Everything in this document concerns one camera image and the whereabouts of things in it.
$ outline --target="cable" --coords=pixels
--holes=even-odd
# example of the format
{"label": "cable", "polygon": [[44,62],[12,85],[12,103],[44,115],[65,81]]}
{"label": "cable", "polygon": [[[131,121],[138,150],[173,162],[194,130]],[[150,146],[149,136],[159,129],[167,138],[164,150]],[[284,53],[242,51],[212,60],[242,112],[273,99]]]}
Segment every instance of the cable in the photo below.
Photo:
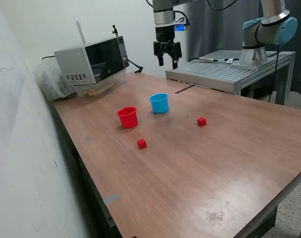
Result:
{"label": "cable", "polygon": [[214,8],[211,6],[211,3],[210,3],[210,0],[206,0],[209,4],[209,7],[213,10],[213,11],[223,11],[227,8],[229,8],[230,6],[232,6],[234,3],[236,3],[238,0],[234,0],[231,4],[229,4],[228,6],[224,7],[224,8],[221,8],[221,9],[217,9],[217,8]]}
{"label": "cable", "polygon": [[141,67],[141,66],[135,64],[133,61],[131,61],[131,60],[128,60],[128,61],[129,61],[130,63],[132,63],[135,67],[139,68],[139,70],[135,71],[135,73],[141,73],[142,70],[144,69],[143,67]]}
{"label": "cable", "polygon": [[277,58],[276,58],[276,66],[275,66],[274,82],[273,82],[273,86],[271,87],[271,92],[270,92],[269,99],[268,99],[268,102],[269,102],[269,103],[270,103],[271,95],[273,94],[273,91],[274,91],[274,86],[275,86],[275,81],[276,81],[277,67],[278,67],[278,57],[279,57],[279,45],[277,46]]}
{"label": "cable", "polygon": [[191,59],[188,60],[188,62],[190,62],[192,60],[199,60],[199,58],[191,58]]}
{"label": "cable", "polygon": [[185,14],[184,12],[182,12],[182,11],[174,11],[174,14],[175,14],[175,20],[176,20],[176,13],[180,13],[180,14],[182,14],[182,15],[184,16],[184,18],[185,18],[185,25],[184,25],[184,26],[189,26],[189,25],[190,25],[189,18],[186,16],[186,14]]}
{"label": "cable", "polygon": [[183,22],[183,21],[185,21],[185,18],[184,18],[184,17],[181,17],[178,21],[175,20],[176,23],[181,23],[181,22]]}
{"label": "cable", "polygon": [[146,0],[146,2],[148,3],[148,5],[150,5],[152,7],[152,4],[148,0]]}
{"label": "cable", "polygon": [[56,56],[46,56],[46,57],[43,57],[41,61],[43,61],[44,59],[47,59],[47,58],[54,58]]}

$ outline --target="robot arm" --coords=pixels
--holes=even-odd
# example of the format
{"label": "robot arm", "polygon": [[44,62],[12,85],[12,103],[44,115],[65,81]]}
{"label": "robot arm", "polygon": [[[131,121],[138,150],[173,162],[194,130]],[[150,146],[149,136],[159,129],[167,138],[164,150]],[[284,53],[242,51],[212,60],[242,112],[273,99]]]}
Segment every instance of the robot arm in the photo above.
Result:
{"label": "robot arm", "polygon": [[175,39],[175,13],[174,6],[192,0],[153,0],[153,10],[156,24],[156,38],[154,42],[154,54],[157,56],[159,66],[164,65],[164,53],[170,55],[173,61],[173,69],[178,67],[182,57],[180,42]]}
{"label": "robot arm", "polygon": [[[164,65],[163,55],[167,53],[172,58],[173,69],[178,67],[182,53],[180,42],[174,43],[174,6],[193,1],[195,0],[153,0],[157,38],[154,42],[154,54],[158,57],[159,66]],[[260,48],[267,44],[285,44],[293,38],[297,30],[298,22],[294,17],[290,17],[290,12],[285,8],[285,0],[261,0],[261,3],[264,17],[243,25],[243,54],[240,59],[242,64],[267,57]]]}

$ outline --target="white wall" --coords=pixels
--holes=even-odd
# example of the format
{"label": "white wall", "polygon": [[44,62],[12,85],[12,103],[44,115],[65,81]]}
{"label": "white wall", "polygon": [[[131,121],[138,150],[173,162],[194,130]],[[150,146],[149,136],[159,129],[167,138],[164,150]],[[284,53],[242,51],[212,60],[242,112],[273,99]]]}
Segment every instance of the white wall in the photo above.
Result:
{"label": "white wall", "polygon": [[[115,24],[124,36],[128,57],[145,73],[165,77],[165,69],[172,67],[168,56],[165,66],[159,67],[153,55],[154,16],[145,0],[0,0],[0,6],[32,68],[43,56],[81,43],[76,20],[87,42],[114,36]],[[187,59],[185,34],[176,33],[182,45],[181,62]]]}
{"label": "white wall", "polygon": [[0,11],[0,238],[89,237],[69,176],[46,102]]}

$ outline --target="blue light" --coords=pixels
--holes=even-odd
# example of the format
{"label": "blue light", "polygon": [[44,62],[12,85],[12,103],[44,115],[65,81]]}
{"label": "blue light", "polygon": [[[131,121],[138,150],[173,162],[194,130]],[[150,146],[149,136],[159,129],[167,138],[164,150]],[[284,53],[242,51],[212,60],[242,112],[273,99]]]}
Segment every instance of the blue light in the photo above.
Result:
{"label": "blue light", "polygon": [[175,25],[175,31],[184,31],[184,26],[182,24]]}

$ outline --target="red cube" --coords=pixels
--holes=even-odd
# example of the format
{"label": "red cube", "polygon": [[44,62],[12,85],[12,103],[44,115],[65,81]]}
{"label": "red cube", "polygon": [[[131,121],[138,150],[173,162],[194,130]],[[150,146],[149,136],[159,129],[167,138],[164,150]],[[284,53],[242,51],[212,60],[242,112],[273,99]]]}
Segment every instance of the red cube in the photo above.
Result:
{"label": "red cube", "polygon": [[146,141],[143,140],[143,139],[138,140],[138,141],[137,141],[137,145],[138,145],[138,147],[139,147],[140,149],[144,149],[144,148],[147,147]]}
{"label": "red cube", "polygon": [[198,126],[204,126],[206,125],[206,119],[205,118],[199,118],[198,119]]}

